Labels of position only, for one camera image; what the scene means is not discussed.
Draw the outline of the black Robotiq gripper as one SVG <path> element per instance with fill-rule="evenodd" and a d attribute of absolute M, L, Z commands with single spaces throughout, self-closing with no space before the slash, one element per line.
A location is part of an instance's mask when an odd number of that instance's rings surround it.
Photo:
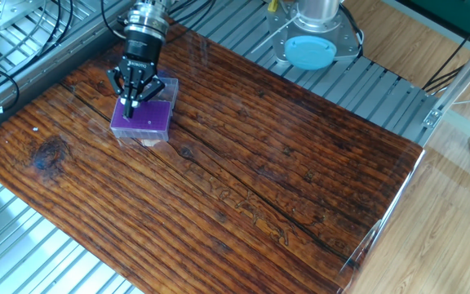
<path fill-rule="evenodd" d="M 157 76 L 157 63 L 163 41 L 149 33 L 128 30 L 124 46 L 124 61 L 119 68 L 108 69 L 107 77 L 123 105 L 122 116 L 131 118 L 136 109 L 165 89 L 166 84 Z M 131 93 L 125 95 L 120 78 L 123 77 L 124 88 Z"/>

